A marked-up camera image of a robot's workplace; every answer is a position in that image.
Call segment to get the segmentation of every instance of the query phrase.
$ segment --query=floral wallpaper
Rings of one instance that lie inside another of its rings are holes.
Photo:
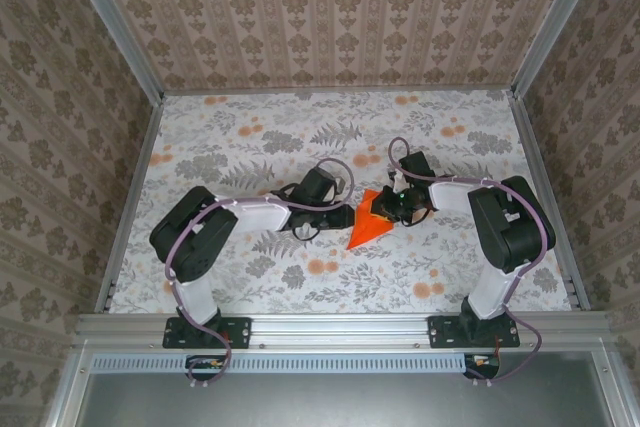
[[[116,0],[166,90],[508,85],[552,0]]]
[[[322,158],[354,170],[352,205],[388,184],[389,141],[402,133],[438,174],[530,177],[502,91],[184,96],[165,100],[110,312],[175,312],[153,227],[192,187],[254,196],[299,182]],[[330,166],[335,175],[345,175]],[[439,211],[346,250],[351,229],[303,243],[290,232],[231,235],[207,275],[227,313],[455,311],[483,254],[470,217]],[[553,252],[525,280],[516,310],[569,310]]]
[[[639,12],[640,0],[580,0],[525,98],[590,300],[610,311],[636,387]]]
[[[0,0],[0,425],[46,413],[150,106],[89,0]]]

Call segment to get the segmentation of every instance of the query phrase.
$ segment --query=gray leaf pattern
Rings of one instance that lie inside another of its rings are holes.
[[[477,123],[478,116],[492,122]],[[389,183],[386,151],[398,134],[425,153],[438,175],[519,173],[530,181],[504,92],[168,97],[160,132],[112,302],[116,313],[175,311],[148,237],[196,185],[224,197],[263,195],[299,182],[331,156],[354,171],[355,206],[365,188]],[[394,155],[402,156],[402,148]],[[339,166],[323,168],[345,175]],[[5,222],[25,229],[31,218],[23,220],[18,207],[7,210]],[[232,234],[209,274],[213,295],[222,311],[238,313],[455,311],[483,265],[473,222],[452,212],[347,251],[350,236],[350,229],[323,231],[303,243],[290,232]],[[525,276],[512,303],[516,310],[569,308],[552,252]]]

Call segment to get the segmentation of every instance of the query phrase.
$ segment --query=orange triangle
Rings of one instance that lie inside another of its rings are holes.
[[[347,250],[369,242],[393,229],[393,222],[371,213],[371,203],[380,192],[365,190],[364,197],[356,209],[356,220],[351,231]]]

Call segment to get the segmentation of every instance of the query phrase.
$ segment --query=purple cable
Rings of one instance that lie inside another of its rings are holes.
[[[334,209],[338,209],[338,208],[342,207],[351,198],[351,195],[353,194],[353,190],[355,189],[355,178],[353,176],[353,171],[342,160],[334,159],[333,157],[327,157],[326,159],[320,160],[316,164],[316,167],[324,164],[325,162],[335,162],[335,163],[341,165],[347,171],[347,173],[349,174],[349,192],[347,192],[347,195],[345,195],[345,197],[341,201],[336,202],[333,205],[328,205],[328,206],[325,206],[325,207],[314,207],[314,206],[310,206],[310,205],[297,204],[295,202],[288,202],[286,200],[281,200],[281,199],[277,199],[277,198],[270,198],[270,197],[248,197],[248,198],[243,198],[243,199],[223,199],[223,200],[219,200],[219,201],[214,202],[213,204],[207,206],[204,210],[202,210],[200,213],[198,213],[198,215],[196,215],[193,218],[193,220],[191,220],[191,222],[189,222],[189,225],[187,225],[187,227],[182,231],[182,233],[178,236],[178,238],[174,242],[173,246],[171,247],[171,250],[169,251],[169,255],[167,255],[167,261],[164,264],[164,275],[167,278],[167,280],[169,281],[169,284],[171,285],[171,291],[173,292],[173,296],[175,297],[176,303],[178,304],[178,309],[180,310],[180,312],[182,312],[182,315],[187,320],[187,322],[189,322],[196,329],[201,330],[202,332],[205,332],[206,334],[209,334],[209,335],[212,335],[213,337],[215,337],[218,341],[220,341],[220,343],[222,343],[222,345],[224,346],[225,351],[226,351],[226,357],[225,357],[224,364],[222,365],[222,367],[220,368],[218,373],[216,373],[211,378],[211,380],[208,381],[208,383],[217,382],[224,375],[225,371],[229,367],[229,364],[231,363],[231,346],[229,345],[229,342],[224,337],[222,337],[220,334],[218,334],[214,330],[209,329],[209,328],[203,326],[202,324],[198,323],[191,316],[191,314],[189,314],[189,312],[187,312],[187,309],[184,307],[184,302],[182,301],[182,298],[180,297],[180,293],[178,292],[178,290],[176,288],[176,285],[175,285],[175,282],[176,282],[175,272],[171,269],[171,264],[173,263],[173,260],[175,258],[176,252],[178,251],[178,249],[182,245],[182,242],[184,242],[184,239],[187,238],[187,236],[193,230],[193,228],[204,217],[206,217],[210,212],[214,211],[218,207],[222,207],[224,205],[230,205],[230,204],[237,205],[237,204],[243,204],[243,203],[265,202],[265,203],[268,203],[268,204],[281,205],[283,207],[294,207],[294,208],[298,208],[298,209],[309,210],[309,211],[312,211],[312,212],[326,212],[326,211],[329,211],[329,210],[334,210]],[[193,378],[193,366],[195,364],[197,364],[197,363],[206,362],[207,360],[213,360],[213,359],[201,359],[201,362],[193,362],[189,366],[189,369],[188,369],[188,372],[187,372],[187,376],[189,377],[189,380],[191,380],[192,385],[195,385],[195,383],[197,382],[196,379]]]
[[[442,177],[427,177],[427,176],[424,176],[424,175],[412,174],[411,172],[403,169],[402,166],[398,163],[398,161],[396,161],[393,158],[393,145],[396,142],[402,142],[404,144],[404,146],[406,148],[406,151],[407,151],[407,155],[409,155],[409,153],[411,152],[411,149],[410,149],[410,146],[409,146],[409,142],[407,142],[406,139],[404,139],[402,137],[395,137],[389,143],[389,148],[387,150],[387,153],[389,155],[389,161],[391,162],[391,165],[393,165],[393,167],[396,170],[398,170],[399,172],[402,172],[405,176],[413,177],[414,179],[428,180],[428,181],[434,182],[434,183],[458,182],[458,183],[462,183],[462,184],[490,185],[492,187],[500,189],[500,190],[506,192],[507,194],[511,195],[511,197],[516,199],[518,202],[520,202],[520,204],[527,210],[527,212],[529,212],[529,214],[533,218],[534,222],[536,223],[536,226],[538,227],[538,230],[540,231],[540,238],[541,238],[542,246],[540,248],[540,253],[538,254],[538,257],[536,257],[533,260],[533,262],[531,262],[529,265],[524,267],[518,273],[518,275],[516,275],[515,280],[511,284],[511,287],[509,287],[509,290],[507,291],[507,293],[505,295],[504,301],[502,302],[502,307],[504,308],[505,313],[511,319],[513,319],[514,322],[522,325],[523,327],[525,327],[525,328],[529,329],[531,332],[533,332],[535,334],[535,336],[537,337],[538,342],[536,343],[536,346],[533,348],[533,350],[529,353],[529,355],[527,355],[527,357],[520,363],[520,365],[518,365],[511,372],[508,372],[507,374],[504,374],[504,375],[498,377],[497,379],[491,379],[491,382],[500,382],[502,380],[506,380],[509,377],[511,377],[512,375],[514,375],[517,372],[519,372],[520,370],[522,370],[533,359],[533,357],[535,357],[535,355],[538,353],[538,351],[542,347],[542,335],[540,335],[540,332],[537,329],[535,329],[532,325],[528,324],[527,322],[521,320],[516,315],[514,315],[507,307],[507,304],[509,303],[509,300],[511,300],[511,296],[513,296],[513,293],[515,292],[516,288],[518,287],[518,284],[520,283],[520,279],[522,279],[522,276],[524,276],[524,274],[526,274],[531,269],[533,269],[536,265],[538,265],[542,261],[542,259],[544,259],[544,256],[547,253],[547,247],[548,247],[547,232],[546,232],[546,230],[544,228],[544,225],[542,223],[542,219],[540,218],[538,213],[535,211],[533,206],[529,202],[527,202],[527,200],[524,197],[522,197],[520,194],[518,194],[515,190],[507,187],[506,185],[502,185],[500,182],[497,182],[495,180],[491,180],[491,179],[474,179],[474,178],[456,177],[456,176],[454,176],[454,177],[446,177],[446,178],[442,178]],[[484,378],[478,372],[472,371],[471,369],[469,369],[469,371],[472,374],[474,374],[476,376],[479,376],[480,378]]]

